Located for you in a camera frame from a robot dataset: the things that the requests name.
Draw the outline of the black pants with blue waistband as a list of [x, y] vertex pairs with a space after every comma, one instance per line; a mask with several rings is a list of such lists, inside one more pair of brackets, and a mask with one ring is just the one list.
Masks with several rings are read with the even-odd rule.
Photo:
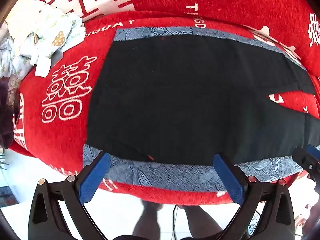
[[216, 192], [222, 152], [262, 181], [299, 170], [291, 154], [319, 145], [317, 105], [304, 67], [278, 47], [194, 27], [119, 29], [91, 96], [83, 162], [100, 153], [106, 179]]

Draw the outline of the person bare legs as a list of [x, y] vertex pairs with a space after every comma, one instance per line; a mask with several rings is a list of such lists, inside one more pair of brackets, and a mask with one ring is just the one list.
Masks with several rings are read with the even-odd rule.
[[[142, 201], [143, 212], [135, 225], [133, 235], [146, 239], [160, 239], [161, 231], [157, 220], [157, 213], [163, 207], [162, 204]], [[217, 222], [200, 206], [175, 205], [172, 212], [172, 236], [176, 237], [177, 210], [185, 212], [189, 231], [193, 239], [202, 239], [218, 235], [222, 229]]]

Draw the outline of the red blanket with white characters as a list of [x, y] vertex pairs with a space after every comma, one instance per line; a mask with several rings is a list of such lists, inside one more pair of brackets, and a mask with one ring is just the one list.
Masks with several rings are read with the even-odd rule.
[[[83, 166], [83, 150], [87, 140], [88, 111], [93, 89], [105, 58], [119, 29], [194, 27], [239, 35], [278, 47], [290, 59], [304, 67], [286, 45], [271, 41], [266, 34], [251, 27], [202, 19], [153, 16], [149, 12], [126, 12], [105, 16], [86, 23], [87, 34], [82, 43], [67, 51], [45, 78], [30, 73], [20, 86], [21, 118], [17, 127], [22, 139], [12, 148], [40, 159], [51, 168], [76, 174]], [[297, 109], [302, 102], [317, 105], [319, 118], [319, 75], [306, 68], [315, 88], [314, 98], [292, 92], [284, 106]], [[187, 205], [216, 204], [216, 192], [195, 192], [136, 186], [103, 178], [100, 187], [113, 192], [131, 194], [146, 200]]]

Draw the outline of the red folded quilt with letters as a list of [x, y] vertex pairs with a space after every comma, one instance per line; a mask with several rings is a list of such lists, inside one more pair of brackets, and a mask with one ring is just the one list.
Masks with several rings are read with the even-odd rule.
[[319, 75], [319, 17], [307, 0], [41, 0], [84, 20], [121, 11], [155, 11], [246, 25], [290, 48]]

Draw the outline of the white floral patterned cloth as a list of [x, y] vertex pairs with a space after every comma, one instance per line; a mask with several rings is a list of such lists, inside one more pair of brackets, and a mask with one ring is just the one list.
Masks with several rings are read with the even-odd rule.
[[63, 53], [84, 41], [86, 28], [74, 12], [39, 0], [18, 0], [1, 26], [1, 77], [46, 77]]

